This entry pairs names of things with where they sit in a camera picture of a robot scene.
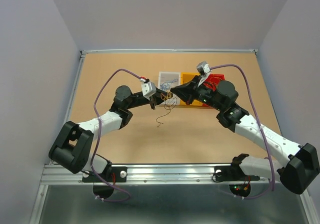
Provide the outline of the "yellow plastic bin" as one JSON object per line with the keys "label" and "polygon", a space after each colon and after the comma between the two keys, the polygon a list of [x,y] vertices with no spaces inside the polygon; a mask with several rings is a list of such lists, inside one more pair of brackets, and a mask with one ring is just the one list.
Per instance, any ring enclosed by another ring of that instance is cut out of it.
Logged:
{"label": "yellow plastic bin", "polygon": [[[180,85],[190,82],[195,76],[197,76],[196,73],[182,72],[180,74],[180,78],[181,78]],[[181,99],[180,99],[179,104],[180,104],[180,106],[187,106],[187,104],[184,101],[182,101]],[[202,107],[203,104],[199,101],[194,100],[189,106],[190,107]]]}

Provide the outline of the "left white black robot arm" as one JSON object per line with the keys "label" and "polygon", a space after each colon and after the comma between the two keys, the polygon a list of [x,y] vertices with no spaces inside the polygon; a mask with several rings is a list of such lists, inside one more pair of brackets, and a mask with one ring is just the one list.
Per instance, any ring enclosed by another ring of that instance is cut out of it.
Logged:
{"label": "left white black robot arm", "polygon": [[74,174],[91,171],[91,164],[97,164],[95,177],[100,181],[108,180],[111,177],[110,162],[100,156],[93,157],[90,153],[92,143],[98,137],[125,127],[133,116],[130,109],[149,105],[154,110],[164,102],[166,92],[153,83],[141,86],[137,93],[132,93],[126,85],[118,87],[110,110],[97,118],[81,123],[64,123],[48,157]]}

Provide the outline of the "red plastic bin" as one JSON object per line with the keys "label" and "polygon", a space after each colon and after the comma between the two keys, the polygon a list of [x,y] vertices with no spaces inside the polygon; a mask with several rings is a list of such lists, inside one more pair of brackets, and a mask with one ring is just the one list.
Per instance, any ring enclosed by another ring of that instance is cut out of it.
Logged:
{"label": "red plastic bin", "polygon": [[212,91],[215,91],[218,84],[225,80],[225,76],[223,74],[210,74],[203,85]]}

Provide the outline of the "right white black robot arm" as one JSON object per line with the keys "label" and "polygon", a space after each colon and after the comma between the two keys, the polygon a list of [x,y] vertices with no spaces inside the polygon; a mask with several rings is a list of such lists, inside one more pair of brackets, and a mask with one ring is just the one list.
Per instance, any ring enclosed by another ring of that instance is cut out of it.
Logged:
{"label": "right white black robot arm", "polygon": [[270,159],[248,154],[234,157],[228,167],[220,166],[216,182],[242,181],[247,176],[281,182],[294,194],[302,194],[320,173],[316,148],[293,142],[268,127],[236,103],[239,94],[229,81],[220,81],[216,88],[200,83],[195,76],[190,82],[171,88],[171,92],[187,105],[199,101],[218,111],[218,122],[230,131],[245,137],[264,149]]}

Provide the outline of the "white plastic bin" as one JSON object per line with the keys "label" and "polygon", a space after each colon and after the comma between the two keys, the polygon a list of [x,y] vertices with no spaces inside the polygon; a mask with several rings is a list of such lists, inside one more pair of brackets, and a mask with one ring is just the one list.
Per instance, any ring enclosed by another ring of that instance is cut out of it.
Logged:
{"label": "white plastic bin", "polygon": [[[180,85],[181,74],[179,72],[159,72],[158,75],[158,89],[165,92],[165,95],[168,96],[170,89]],[[180,99],[174,94],[171,95],[171,98],[165,98],[166,105],[168,106],[179,106]]]}

